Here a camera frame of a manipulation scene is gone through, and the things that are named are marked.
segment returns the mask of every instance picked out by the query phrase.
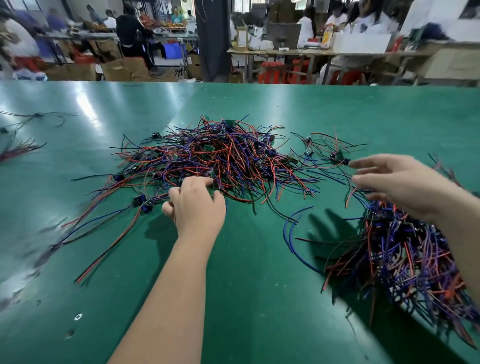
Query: green tabletop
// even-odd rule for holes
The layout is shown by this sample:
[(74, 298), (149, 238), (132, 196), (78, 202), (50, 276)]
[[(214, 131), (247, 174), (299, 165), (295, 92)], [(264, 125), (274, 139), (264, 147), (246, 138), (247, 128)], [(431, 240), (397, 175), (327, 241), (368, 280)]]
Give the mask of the green tabletop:
[[(467, 88), (337, 87), (166, 83), (3, 82), (0, 110), (21, 114), (78, 112), (32, 120), (18, 139), (47, 145), (0, 164), (0, 363), (105, 363), (134, 319), (165, 263), (176, 230), (159, 206), (105, 259), (87, 284), (73, 280), (126, 228), (127, 212), (94, 233), (50, 253), (65, 234), (62, 223), (88, 206), (88, 192), (105, 179), (70, 179), (115, 172), (125, 133), (135, 141), (186, 127), (201, 114), (332, 134), (353, 144), (351, 155), (436, 153), (458, 179), (480, 191), (480, 91)], [(21, 118), (0, 115), (0, 126)], [(302, 143), (292, 138), (280, 151)], [(316, 198), (283, 193), (286, 215), (315, 206), (295, 236), (338, 241), (354, 229), (342, 218), (362, 208), (343, 206), (344, 186), (325, 181)], [(115, 193), (92, 213), (128, 205), (134, 192)], [(282, 238), (284, 221), (269, 207), (228, 201), (226, 223), (207, 267), (203, 363), (480, 363), (479, 353), (454, 333), (446, 338), (421, 320), (379, 302), (368, 327), (371, 301), (355, 295), (332, 305), (321, 293), (324, 276), (305, 267)], [(296, 248), (317, 264), (315, 247)], [(353, 314), (345, 318), (347, 307)], [(82, 317), (75, 321), (78, 314)], [(478, 334), (467, 330), (475, 340)]]

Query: workbench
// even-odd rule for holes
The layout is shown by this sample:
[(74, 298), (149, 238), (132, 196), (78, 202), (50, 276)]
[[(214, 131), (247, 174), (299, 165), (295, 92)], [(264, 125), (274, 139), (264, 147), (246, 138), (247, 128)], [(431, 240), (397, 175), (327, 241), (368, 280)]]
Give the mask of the workbench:
[[(306, 76), (307, 84), (311, 83), (312, 80), (312, 70), (313, 70), (313, 61), (315, 57), (319, 56), (326, 56), (327, 57), (327, 67), (325, 70), (325, 74), (322, 80), (322, 85), (326, 83), (328, 70), (330, 69), (330, 63), (334, 56), (371, 56), (372, 58), (383, 58), (387, 59), (389, 57), (395, 57), (399, 59), (400, 67), (398, 73), (395, 76), (393, 84), (396, 85), (398, 80), (402, 77), (403, 73), (405, 72), (405, 67), (409, 59), (412, 58), (427, 58), (434, 54), (434, 52), (430, 50), (418, 50), (415, 52), (409, 51), (398, 51), (398, 52), (385, 52), (385, 53), (337, 53), (333, 52), (332, 50), (323, 50), (323, 49), (288, 49), (288, 50), (278, 50), (278, 49), (262, 49), (262, 50), (238, 50), (234, 48), (230, 48), (227, 50), (227, 53), (230, 54), (238, 54), (245, 56), (245, 79), (248, 83), (253, 82), (253, 56), (263, 56), (263, 57), (284, 57), (284, 56), (297, 56), (301, 57), (302, 59), (308, 58), (308, 70), (306, 73), (301, 72), (290, 72), (299, 75)], [(341, 76), (339, 77), (339, 83), (343, 77), (343, 73), (345, 70), (342, 70)]]
[[(32, 120), (19, 140), (35, 138), (40, 150), (0, 164), (0, 362), (5, 364), (106, 363), (140, 309), (176, 240), (175, 226), (160, 206), (141, 216), (133, 231), (102, 261), (85, 285), (73, 280), (114, 240), (134, 211), (52, 252), (64, 236), (60, 225), (80, 216), (86, 195), (115, 173), (111, 155), (124, 133), (140, 141), (165, 127), (187, 127), (201, 114), (285, 127), (290, 148), (302, 142), (290, 132), (334, 133), (359, 147), (349, 158), (373, 153), (412, 154), (429, 163), (436, 153), (471, 191), (480, 191), (478, 136), (480, 90), (443, 87), (315, 87), (310, 85), (169, 84), (120, 82), (0, 82), (0, 110), (22, 114), (78, 112)], [(0, 126), (18, 122), (0, 115)], [(361, 216), (347, 189), (319, 184), (316, 198), (286, 191), (275, 206), (285, 215), (308, 206), (294, 236), (341, 241)], [(92, 213), (128, 205), (135, 192), (122, 190)], [(325, 277), (304, 266), (283, 241), (284, 220), (266, 204), (228, 200), (225, 225), (207, 267), (202, 363), (480, 363), (479, 352), (454, 333), (444, 336), (415, 317), (356, 294), (332, 305)], [(312, 264), (314, 244), (296, 241)], [(353, 314), (345, 318), (347, 307)], [(474, 337), (469, 325), (467, 330)]]

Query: person's right hand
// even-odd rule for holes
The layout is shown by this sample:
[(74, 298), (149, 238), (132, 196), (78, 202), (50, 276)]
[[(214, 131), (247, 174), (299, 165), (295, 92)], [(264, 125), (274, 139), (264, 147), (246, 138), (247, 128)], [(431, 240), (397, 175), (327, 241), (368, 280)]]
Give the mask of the person's right hand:
[(170, 201), (163, 204), (162, 212), (177, 226), (179, 240), (213, 247), (225, 221), (226, 206), (220, 191), (214, 192), (213, 200), (210, 197), (206, 186), (212, 183), (207, 177), (187, 177), (181, 188), (168, 190)]
[(352, 177), (357, 187), (374, 191), (367, 199), (394, 203), (412, 217), (430, 223), (437, 223), (451, 202), (469, 195), (410, 156), (378, 154), (354, 160), (349, 166), (358, 169)]

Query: forearm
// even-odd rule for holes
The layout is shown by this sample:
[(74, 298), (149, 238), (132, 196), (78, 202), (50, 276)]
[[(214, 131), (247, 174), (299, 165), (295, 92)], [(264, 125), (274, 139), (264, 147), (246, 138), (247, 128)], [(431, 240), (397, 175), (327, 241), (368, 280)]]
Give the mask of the forearm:
[(471, 298), (480, 305), (480, 199), (462, 190), (444, 201), (436, 225), (447, 238)]
[(109, 364), (200, 363), (211, 249), (178, 240)]

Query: person in teal shirt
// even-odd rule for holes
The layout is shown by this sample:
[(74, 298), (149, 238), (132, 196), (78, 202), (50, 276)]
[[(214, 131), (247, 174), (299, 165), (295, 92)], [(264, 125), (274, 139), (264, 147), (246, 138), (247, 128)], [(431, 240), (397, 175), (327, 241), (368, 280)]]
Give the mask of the person in teal shirt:
[(178, 7), (175, 6), (173, 8), (173, 14), (171, 18), (172, 18), (172, 23), (181, 24), (183, 22), (183, 15), (180, 14)]

